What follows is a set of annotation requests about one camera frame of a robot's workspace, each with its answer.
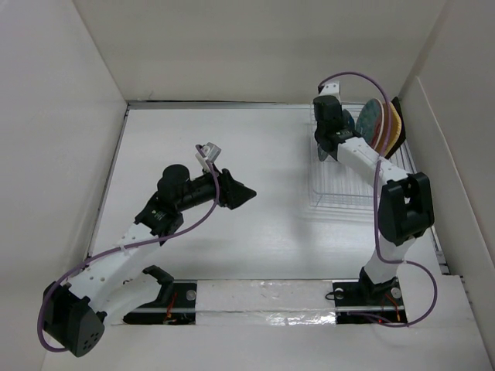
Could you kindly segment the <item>teal round glass plate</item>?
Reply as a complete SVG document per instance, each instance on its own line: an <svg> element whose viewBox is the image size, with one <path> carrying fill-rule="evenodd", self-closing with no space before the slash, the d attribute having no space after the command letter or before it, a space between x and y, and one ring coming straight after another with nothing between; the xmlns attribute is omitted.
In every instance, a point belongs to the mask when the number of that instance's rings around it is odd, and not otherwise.
<svg viewBox="0 0 495 371"><path fill-rule="evenodd" d="M345 127L354 130L355 129L355 120L351 113L347 109L343 109L343 120L345 122ZM327 152L321 144L317 146L317 155L318 159L321 162L324 162L329 157L329 152Z"/></svg>

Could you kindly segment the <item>red teal floral plate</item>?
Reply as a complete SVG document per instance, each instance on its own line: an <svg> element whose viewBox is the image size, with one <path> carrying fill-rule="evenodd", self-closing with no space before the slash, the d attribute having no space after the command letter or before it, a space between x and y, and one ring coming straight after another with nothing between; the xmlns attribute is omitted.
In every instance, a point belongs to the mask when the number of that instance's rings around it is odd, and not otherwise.
<svg viewBox="0 0 495 371"><path fill-rule="evenodd" d="M384 130L384 106L378 99L372 98L363 106L355 130L369 146L377 150Z"/></svg>

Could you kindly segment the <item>orange woven square plate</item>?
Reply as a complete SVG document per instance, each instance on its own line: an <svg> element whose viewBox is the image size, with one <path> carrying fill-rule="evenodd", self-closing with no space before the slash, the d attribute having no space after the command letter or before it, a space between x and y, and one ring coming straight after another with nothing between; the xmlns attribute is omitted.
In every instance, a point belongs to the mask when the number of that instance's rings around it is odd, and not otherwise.
<svg viewBox="0 0 495 371"><path fill-rule="evenodd" d="M384 130L383 134L381 136L381 139L378 143L377 150L375 151L380 151L383 147L384 144L386 144L386 148L384 150L384 157L386 155L386 150L387 150L387 143L389 142L389 138L391 136L391 129L392 129L392 114L391 114L391 107L390 104L386 104L385 102L383 103L384 106Z"/></svg>

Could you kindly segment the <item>black yellow square plate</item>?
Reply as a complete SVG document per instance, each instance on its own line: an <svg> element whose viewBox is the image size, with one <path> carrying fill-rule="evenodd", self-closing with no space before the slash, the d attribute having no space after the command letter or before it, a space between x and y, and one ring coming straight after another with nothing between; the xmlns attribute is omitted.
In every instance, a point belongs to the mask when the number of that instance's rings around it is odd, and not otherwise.
<svg viewBox="0 0 495 371"><path fill-rule="evenodd" d="M386 159L390 159L406 139L405 123L401 110L401 103L398 97L394 97L391 100L390 107L392 114L392 129L389 142L387 143Z"/></svg>

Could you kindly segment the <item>dark blue leaf plate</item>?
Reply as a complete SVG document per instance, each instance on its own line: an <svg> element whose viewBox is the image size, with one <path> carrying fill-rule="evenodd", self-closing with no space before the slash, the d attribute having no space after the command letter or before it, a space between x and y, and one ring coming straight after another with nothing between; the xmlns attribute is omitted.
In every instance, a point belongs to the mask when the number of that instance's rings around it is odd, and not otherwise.
<svg viewBox="0 0 495 371"><path fill-rule="evenodd" d="M348 124L352 131L355 131L358 135L360 135L360 129L357 127L357 120L352 114L349 117Z"/></svg>

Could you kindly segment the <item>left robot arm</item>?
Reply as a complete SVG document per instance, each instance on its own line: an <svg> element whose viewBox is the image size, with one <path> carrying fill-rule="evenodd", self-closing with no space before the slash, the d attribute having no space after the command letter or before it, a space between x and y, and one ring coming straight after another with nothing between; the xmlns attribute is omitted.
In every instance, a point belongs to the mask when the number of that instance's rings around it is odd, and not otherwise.
<svg viewBox="0 0 495 371"><path fill-rule="evenodd" d="M174 278L145 259L168 240L206 221L183 228L183 212L209 203L211 209L236 209L257 193L235 180L227 169L207 163L191 179L184 165L170 165L157 190L114 247L88 257L46 287L37 318L37 335L49 352L89 353L109 325L117 325L136 308L167 305Z"/></svg>

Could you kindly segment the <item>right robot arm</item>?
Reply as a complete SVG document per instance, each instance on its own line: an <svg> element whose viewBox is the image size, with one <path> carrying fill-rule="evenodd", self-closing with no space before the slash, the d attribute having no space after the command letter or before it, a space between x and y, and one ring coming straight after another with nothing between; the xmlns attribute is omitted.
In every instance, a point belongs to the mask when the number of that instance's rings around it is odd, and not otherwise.
<svg viewBox="0 0 495 371"><path fill-rule="evenodd" d="M372 149L345 122L336 97L319 96L312 104L319 150L373 186L375 248L353 291L361 301L374 304L392 288L406 253L435 221L430 181L426 174L408 173Z"/></svg>

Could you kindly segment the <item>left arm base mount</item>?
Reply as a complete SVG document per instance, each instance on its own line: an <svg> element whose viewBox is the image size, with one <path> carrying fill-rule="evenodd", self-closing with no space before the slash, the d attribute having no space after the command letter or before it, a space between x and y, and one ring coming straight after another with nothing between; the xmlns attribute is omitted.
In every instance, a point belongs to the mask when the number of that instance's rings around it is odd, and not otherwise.
<svg viewBox="0 0 495 371"><path fill-rule="evenodd" d="M195 325L197 281L175 281L167 299L156 299L129 312L127 325Z"/></svg>

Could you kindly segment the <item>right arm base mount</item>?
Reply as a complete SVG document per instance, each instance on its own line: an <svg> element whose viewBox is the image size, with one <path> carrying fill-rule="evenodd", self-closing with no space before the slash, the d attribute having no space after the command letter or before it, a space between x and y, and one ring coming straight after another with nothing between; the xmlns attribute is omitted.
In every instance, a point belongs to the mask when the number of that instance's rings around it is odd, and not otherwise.
<svg viewBox="0 0 495 371"><path fill-rule="evenodd" d="M325 296L334 303L338 325L406 324L401 288L398 280L381 293L367 298L358 281L334 281Z"/></svg>

